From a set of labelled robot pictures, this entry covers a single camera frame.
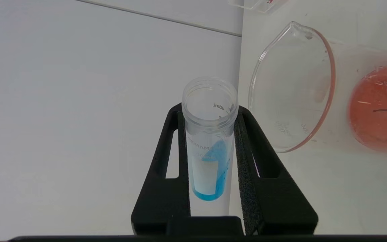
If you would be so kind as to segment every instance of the orange liquid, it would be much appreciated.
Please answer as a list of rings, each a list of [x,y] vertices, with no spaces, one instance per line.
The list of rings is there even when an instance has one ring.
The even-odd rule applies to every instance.
[[[387,66],[366,75],[353,90],[349,122],[361,144],[387,153]]]

